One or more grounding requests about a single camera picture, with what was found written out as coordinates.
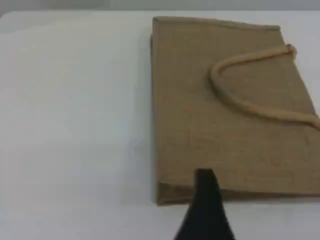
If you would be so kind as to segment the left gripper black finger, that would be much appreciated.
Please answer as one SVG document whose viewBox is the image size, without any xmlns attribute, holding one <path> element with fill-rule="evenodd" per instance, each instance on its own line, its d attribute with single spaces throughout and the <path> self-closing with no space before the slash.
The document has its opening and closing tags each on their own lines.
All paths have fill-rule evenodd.
<svg viewBox="0 0 320 240">
<path fill-rule="evenodd" d="M 200 168 L 194 176 L 195 193 L 176 240 L 234 240 L 223 205 L 218 180 L 212 169 Z"/>
</svg>

